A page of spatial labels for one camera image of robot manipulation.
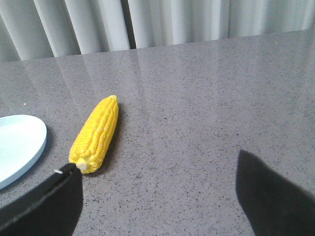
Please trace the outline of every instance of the speckled countertop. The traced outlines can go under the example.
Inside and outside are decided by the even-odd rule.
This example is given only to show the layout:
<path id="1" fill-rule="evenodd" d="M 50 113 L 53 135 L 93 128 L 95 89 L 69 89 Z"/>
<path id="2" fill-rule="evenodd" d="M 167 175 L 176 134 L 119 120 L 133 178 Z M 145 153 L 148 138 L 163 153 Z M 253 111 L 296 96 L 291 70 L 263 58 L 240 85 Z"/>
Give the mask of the speckled countertop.
<path id="1" fill-rule="evenodd" d="M 0 64 L 0 117 L 27 114 L 47 146 L 3 206 L 67 163 L 94 106 L 116 94 L 104 165 L 83 177 L 74 235 L 252 235 L 238 151 L 315 193 L 315 32 L 295 31 Z"/>

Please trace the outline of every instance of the gray countertop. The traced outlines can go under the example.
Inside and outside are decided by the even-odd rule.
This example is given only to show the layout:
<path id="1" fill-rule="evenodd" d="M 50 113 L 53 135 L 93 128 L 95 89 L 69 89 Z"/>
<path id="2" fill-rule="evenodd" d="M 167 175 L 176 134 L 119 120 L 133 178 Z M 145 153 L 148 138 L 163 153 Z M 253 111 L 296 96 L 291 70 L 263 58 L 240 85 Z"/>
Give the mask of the gray countertop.
<path id="1" fill-rule="evenodd" d="M 47 146 L 3 206 L 68 162 L 103 98 L 120 114 L 83 176 L 74 235 L 252 235 L 235 192 L 245 149 L 315 193 L 315 32 L 0 64 L 0 117 L 42 119 Z"/>

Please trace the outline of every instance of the white curtain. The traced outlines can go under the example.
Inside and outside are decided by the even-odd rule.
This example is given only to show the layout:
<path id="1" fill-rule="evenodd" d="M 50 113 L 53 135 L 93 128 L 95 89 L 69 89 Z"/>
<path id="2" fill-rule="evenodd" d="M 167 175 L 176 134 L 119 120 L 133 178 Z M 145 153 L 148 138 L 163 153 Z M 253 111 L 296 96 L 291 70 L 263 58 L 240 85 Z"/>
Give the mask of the white curtain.
<path id="1" fill-rule="evenodd" d="M 0 0 L 0 61 L 306 30 L 314 19 L 315 0 Z"/>

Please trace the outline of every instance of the toy corn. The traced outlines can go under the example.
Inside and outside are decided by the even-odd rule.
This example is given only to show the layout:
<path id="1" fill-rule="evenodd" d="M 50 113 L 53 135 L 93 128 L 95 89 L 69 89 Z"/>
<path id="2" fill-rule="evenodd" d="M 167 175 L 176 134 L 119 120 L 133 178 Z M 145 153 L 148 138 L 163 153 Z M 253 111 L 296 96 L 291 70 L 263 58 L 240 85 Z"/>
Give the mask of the toy corn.
<path id="1" fill-rule="evenodd" d="M 90 114 L 75 139 L 69 162 L 75 163 L 82 173 L 95 172 L 103 163 L 113 138 L 118 119 L 117 96 L 103 99 Z"/>

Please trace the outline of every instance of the light blue plate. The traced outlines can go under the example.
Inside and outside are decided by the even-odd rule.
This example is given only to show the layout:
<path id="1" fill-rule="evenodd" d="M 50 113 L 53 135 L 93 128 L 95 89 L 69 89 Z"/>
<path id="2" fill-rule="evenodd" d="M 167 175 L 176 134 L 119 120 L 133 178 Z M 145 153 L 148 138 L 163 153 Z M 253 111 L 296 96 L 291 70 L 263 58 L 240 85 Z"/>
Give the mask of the light blue plate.
<path id="1" fill-rule="evenodd" d="M 46 136 L 46 125 L 37 117 L 0 118 L 0 189 L 34 165 L 44 151 Z"/>

